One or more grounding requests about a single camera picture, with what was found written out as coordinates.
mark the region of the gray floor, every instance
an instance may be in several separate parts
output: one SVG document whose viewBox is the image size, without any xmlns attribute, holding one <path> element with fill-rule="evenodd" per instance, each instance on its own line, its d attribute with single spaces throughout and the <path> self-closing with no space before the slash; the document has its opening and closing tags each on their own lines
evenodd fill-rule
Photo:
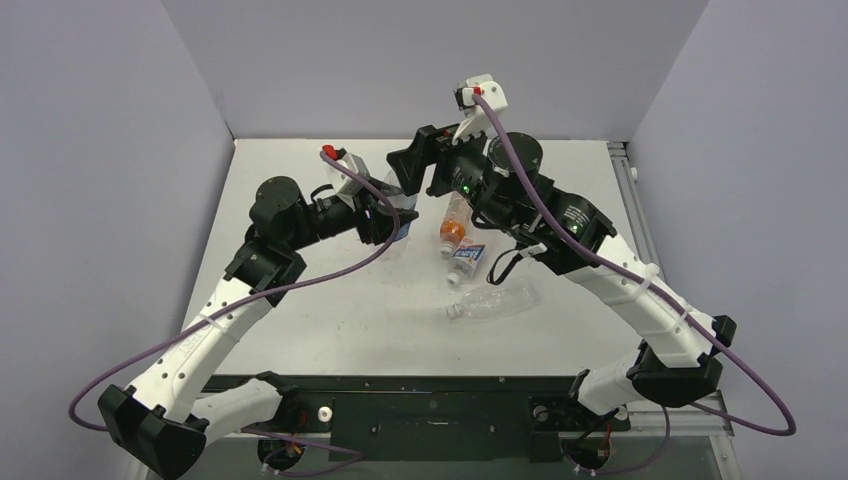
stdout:
<svg viewBox="0 0 848 480">
<path fill-rule="evenodd" d="M 613 458 L 607 466 L 632 465 L 649 457 L 661 443 L 660 438 L 639 437 L 613 440 Z M 312 449 L 293 471 L 309 471 L 326 466 L 327 454 Z M 227 439 L 212 444 L 200 461 L 183 477 L 183 480 L 259 480 L 274 478 L 259 473 L 261 463 L 256 456 L 256 440 Z M 532 478 L 573 478 L 567 463 L 529 464 L 526 459 L 508 459 L 492 462 L 363 462 L 322 479 L 475 479 L 487 480 Z M 580 475 L 576 478 L 590 478 Z M 148 480 L 158 480 L 150 474 Z M 687 478 L 712 480 L 721 478 L 708 437 L 672 438 L 668 451 L 654 465 L 641 472 L 616 476 L 622 479 Z"/>
</svg>

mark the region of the bottle with orange liquid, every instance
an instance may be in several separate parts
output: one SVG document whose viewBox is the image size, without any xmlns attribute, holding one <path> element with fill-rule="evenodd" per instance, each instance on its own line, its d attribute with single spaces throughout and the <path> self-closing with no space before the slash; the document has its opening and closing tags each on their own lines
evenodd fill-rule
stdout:
<svg viewBox="0 0 848 480">
<path fill-rule="evenodd" d="M 439 254 L 442 258 L 450 258 L 456 250 L 468 231 L 470 220 L 471 206 L 460 194 L 453 192 L 448 202 L 448 210 L 445 212 L 445 219 L 442 220 L 442 226 L 439 228 L 439 237 L 442 240 Z"/>
</svg>

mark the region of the white bottle cap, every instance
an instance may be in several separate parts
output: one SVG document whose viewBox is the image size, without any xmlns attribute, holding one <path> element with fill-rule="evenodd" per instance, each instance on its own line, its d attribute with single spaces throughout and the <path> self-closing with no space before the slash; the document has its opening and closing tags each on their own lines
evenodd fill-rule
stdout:
<svg viewBox="0 0 848 480">
<path fill-rule="evenodd" d="M 450 242 L 442 243 L 442 246 L 439 248 L 439 254 L 442 256 L 442 258 L 445 258 L 445 259 L 447 259 L 451 255 L 453 255 L 453 251 L 454 251 L 454 244 L 452 244 Z"/>
<path fill-rule="evenodd" d="M 459 285 L 460 280 L 461 279 L 459 278 L 459 275 L 456 274 L 456 272 L 451 272 L 448 274 L 448 283 L 450 284 L 450 286 L 455 287 Z"/>
<path fill-rule="evenodd" d="M 453 305 L 448 305 L 445 307 L 445 315 L 448 316 L 451 320 L 456 320 L 459 318 L 459 314 L 462 313 L 462 309 L 459 307 L 458 303 L 454 303 Z"/>
</svg>

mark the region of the plastic bottle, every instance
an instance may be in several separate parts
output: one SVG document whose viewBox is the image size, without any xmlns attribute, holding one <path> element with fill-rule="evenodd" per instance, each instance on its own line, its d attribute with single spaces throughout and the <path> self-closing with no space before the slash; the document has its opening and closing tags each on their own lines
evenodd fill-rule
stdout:
<svg viewBox="0 0 848 480">
<path fill-rule="evenodd" d="M 445 307 L 445 315 L 451 320 L 506 316 L 532 308 L 540 301 L 541 295 L 533 277 L 519 277 L 466 293 L 462 300 Z"/>
<path fill-rule="evenodd" d="M 442 226 L 439 228 L 439 237 L 442 244 L 439 247 L 439 254 L 447 260 L 450 258 L 459 242 L 465 237 L 468 231 L 468 223 L 471 220 L 471 207 L 462 196 L 456 192 L 451 194 L 448 202 L 448 210 L 445 212 L 445 218 L 442 220 Z"/>
<path fill-rule="evenodd" d="M 383 183 L 388 185 L 400 188 L 400 182 L 398 182 L 397 175 L 394 170 L 389 170 L 389 173 L 386 174 L 386 178 L 383 180 Z M 404 194 L 397 194 L 395 192 L 389 192 L 386 188 L 382 189 L 383 193 L 389 197 L 389 202 L 395 208 L 404 208 L 406 210 L 415 210 L 415 203 L 418 201 L 418 195 L 413 195 L 411 197 L 407 197 Z M 380 256 L 381 260 L 396 260 L 404 250 L 406 250 L 406 244 L 409 242 L 409 226 L 412 223 L 407 223 L 406 225 L 400 227 L 398 230 L 398 234 L 395 237 L 395 241 L 392 243 L 392 246 L 386 250 L 383 255 Z"/>
<path fill-rule="evenodd" d="M 486 245 L 480 242 L 475 242 L 470 237 L 465 237 L 459 242 L 459 246 L 451 255 L 448 264 L 448 284 L 455 287 L 462 282 L 463 279 L 474 276 L 474 271 L 483 258 L 483 252 L 486 250 Z"/>
</svg>

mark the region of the white wall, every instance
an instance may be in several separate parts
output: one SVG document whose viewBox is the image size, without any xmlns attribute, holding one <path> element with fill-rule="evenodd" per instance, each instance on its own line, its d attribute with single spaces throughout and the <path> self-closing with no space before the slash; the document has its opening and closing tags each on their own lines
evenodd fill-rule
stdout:
<svg viewBox="0 0 848 480">
<path fill-rule="evenodd" d="M 159 1 L 0 4 L 0 478 L 111 480 L 68 402 L 177 329 L 232 141 Z"/>
<path fill-rule="evenodd" d="M 746 478 L 845 478 L 848 2 L 712 0 L 630 145 L 672 285 L 739 323 L 735 349 L 798 434 L 737 427 Z M 738 371 L 729 408 L 778 426 Z"/>
<path fill-rule="evenodd" d="M 629 139 L 706 3 L 163 0 L 237 138 L 407 138 L 490 72 L 514 129 Z"/>
</svg>

